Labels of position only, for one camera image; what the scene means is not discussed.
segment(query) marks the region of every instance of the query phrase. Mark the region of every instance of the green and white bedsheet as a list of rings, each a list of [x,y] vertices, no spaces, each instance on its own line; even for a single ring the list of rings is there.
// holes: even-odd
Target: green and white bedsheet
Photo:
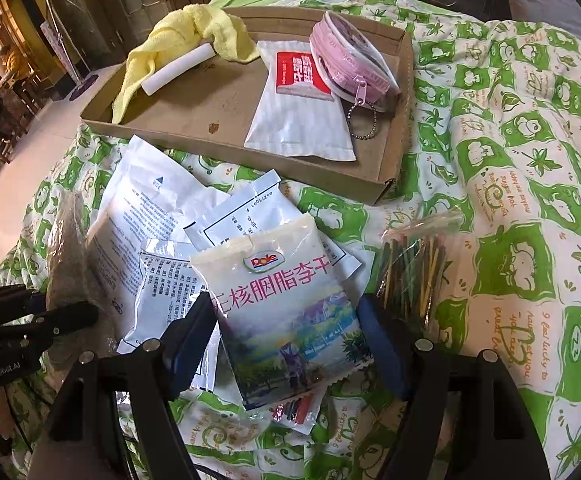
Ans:
[[[480,23],[414,0],[281,4],[362,15],[411,34],[411,149],[394,193],[378,206],[297,182],[283,184],[285,193],[331,238],[360,248],[377,248],[387,228],[461,208],[461,242],[447,255],[437,308],[439,339],[453,351],[500,354],[552,477],[565,478],[581,460],[581,42],[550,25]],[[46,240],[61,189],[81,190],[93,218],[124,150],[125,141],[80,128],[30,203],[20,240],[0,265],[1,285],[45,286]],[[192,153],[167,153],[227,192],[258,176]],[[45,408],[26,389],[9,391],[34,440]],[[230,478],[257,479],[374,478],[402,410],[372,367],[329,389],[310,437],[243,420],[237,406],[209,393],[186,392],[173,405],[196,462]],[[128,414],[122,418],[132,431]],[[13,463],[24,471],[20,439],[15,449]]]

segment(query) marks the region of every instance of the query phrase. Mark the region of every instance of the dole dried prune bag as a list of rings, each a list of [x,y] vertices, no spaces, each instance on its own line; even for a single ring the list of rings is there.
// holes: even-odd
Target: dole dried prune bag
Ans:
[[[311,215],[232,238],[190,263],[215,298],[247,410],[300,397],[372,362]]]

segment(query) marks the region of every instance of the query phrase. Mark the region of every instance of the white foam roller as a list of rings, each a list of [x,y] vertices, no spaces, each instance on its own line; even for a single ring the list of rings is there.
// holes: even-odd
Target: white foam roller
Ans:
[[[153,75],[148,76],[141,82],[141,87],[148,95],[152,95],[177,76],[182,75],[187,70],[190,70],[192,67],[199,65],[202,61],[206,61],[213,56],[215,56],[215,51],[212,49],[210,43],[203,43],[187,54],[171,61],[166,66],[161,67]]]

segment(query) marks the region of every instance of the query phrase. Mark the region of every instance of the metal ball chain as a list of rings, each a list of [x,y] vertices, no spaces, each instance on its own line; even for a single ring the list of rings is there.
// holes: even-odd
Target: metal ball chain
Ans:
[[[371,132],[368,135],[356,135],[353,133],[353,128],[351,127],[351,114],[353,113],[353,110],[355,110],[355,108],[357,108],[361,104],[362,100],[357,99],[355,104],[351,106],[351,109],[348,110],[348,113],[346,114],[346,124],[348,124],[348,131],[353,139],[369,140],[377,135],[377,112],[375,110],[375,105],[373,103],[368,103],[369,108],[373,110],[373,127],[371,128]]]

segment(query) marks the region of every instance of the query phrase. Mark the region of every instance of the yellow towel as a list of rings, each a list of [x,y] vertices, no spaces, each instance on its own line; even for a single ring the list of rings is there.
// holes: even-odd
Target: yellow towel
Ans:
[[[228,61],[248,63],[259,57],[240,18],[198,4],[169,12],[148,39],[128,54],[122,89],[112,104],[113,124],[122,122],[130,99],[145,78],[190,52],[202,38],[212,40],[215,52]]]

